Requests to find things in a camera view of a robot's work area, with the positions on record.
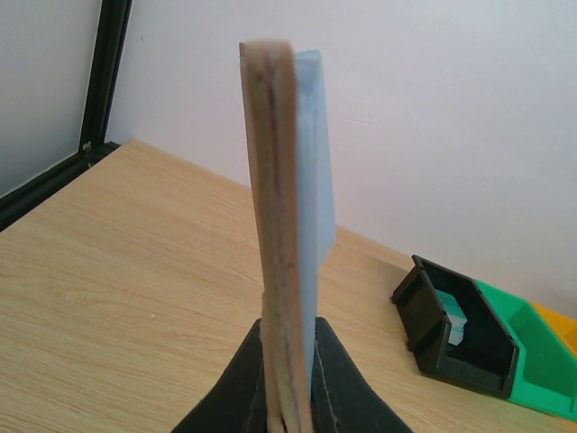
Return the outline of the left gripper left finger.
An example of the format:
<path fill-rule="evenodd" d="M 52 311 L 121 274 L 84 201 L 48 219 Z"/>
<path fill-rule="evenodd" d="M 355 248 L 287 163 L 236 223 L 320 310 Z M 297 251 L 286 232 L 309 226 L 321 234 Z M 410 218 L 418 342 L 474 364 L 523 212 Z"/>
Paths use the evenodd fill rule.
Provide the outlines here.
<path fill-rule="evenodd" d="M 264 433 L 267 407 L 256 320 L 213 388 L 173 429 L 174 433 Z"/>

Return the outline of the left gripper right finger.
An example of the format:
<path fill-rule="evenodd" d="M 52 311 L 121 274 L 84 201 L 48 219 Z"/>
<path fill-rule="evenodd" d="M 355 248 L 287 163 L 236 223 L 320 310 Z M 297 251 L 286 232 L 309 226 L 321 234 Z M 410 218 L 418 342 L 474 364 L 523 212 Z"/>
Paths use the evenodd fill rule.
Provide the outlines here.
<path fill-rule="evenodd" d="M 315 432 L 411 433 L 370 387 L 325 318 L 316 318 L 312 370 Z"/>

